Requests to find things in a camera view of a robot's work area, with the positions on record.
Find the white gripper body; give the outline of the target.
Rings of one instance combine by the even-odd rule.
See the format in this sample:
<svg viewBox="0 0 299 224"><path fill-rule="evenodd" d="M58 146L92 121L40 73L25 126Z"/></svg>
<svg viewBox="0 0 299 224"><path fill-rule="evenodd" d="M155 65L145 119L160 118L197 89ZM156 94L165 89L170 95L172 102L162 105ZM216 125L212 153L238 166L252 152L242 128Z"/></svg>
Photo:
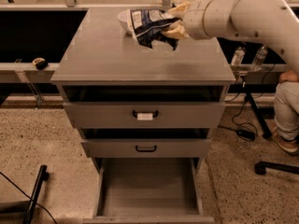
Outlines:
<svg viewBox="0 0 299 224"><path fill-rule="evenodd" d="M192 39L209 39L204 28L204 19L206 10L213 1L214 0L195 0L189 4L184 14L183 26Z"/></svg>

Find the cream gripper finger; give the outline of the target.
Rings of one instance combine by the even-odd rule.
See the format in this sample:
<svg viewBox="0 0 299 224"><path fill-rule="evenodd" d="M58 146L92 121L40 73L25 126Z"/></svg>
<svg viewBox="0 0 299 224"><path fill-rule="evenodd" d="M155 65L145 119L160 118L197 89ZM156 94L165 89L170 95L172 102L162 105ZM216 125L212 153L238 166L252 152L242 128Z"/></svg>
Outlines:
<svg viewBox="0 0 299 224"><path fill-rule="evenodd" d="M168 38L173 39L185 39L189 35L186 32L182 20L175 21L162 28L162 34Z"/></svg>
<svg viewBox="0 0 299 224"><path fill-rule="evenodd" d="M176 18L183 19L190 4L191 4L190 2L181 3L176 7L172 7L171 9L169 9L168 12Z"/></svg>

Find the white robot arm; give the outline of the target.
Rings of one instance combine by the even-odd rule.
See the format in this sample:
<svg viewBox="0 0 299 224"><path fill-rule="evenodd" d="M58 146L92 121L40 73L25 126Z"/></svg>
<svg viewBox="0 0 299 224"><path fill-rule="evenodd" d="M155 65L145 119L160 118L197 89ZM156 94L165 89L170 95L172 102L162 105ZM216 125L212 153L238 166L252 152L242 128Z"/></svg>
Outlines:
<svg viewBox="0 0 299 224"><path fill-rule="evenodd" d="M285 0L195 0L169 10L164 35L262 44L299 75L299 20Z"/></svg>

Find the person hand on knee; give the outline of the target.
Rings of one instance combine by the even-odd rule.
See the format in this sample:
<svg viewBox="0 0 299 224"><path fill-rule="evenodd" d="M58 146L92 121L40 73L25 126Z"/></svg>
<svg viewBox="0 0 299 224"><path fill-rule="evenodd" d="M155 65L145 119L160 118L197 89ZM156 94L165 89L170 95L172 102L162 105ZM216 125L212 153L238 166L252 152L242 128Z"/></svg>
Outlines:
<svg viewBox="0 0 299 224"><path fill-rule="evenodd" d="M297 76L292 70L289 70L279 76L278 82L299 82L299 76Z"/></svg>

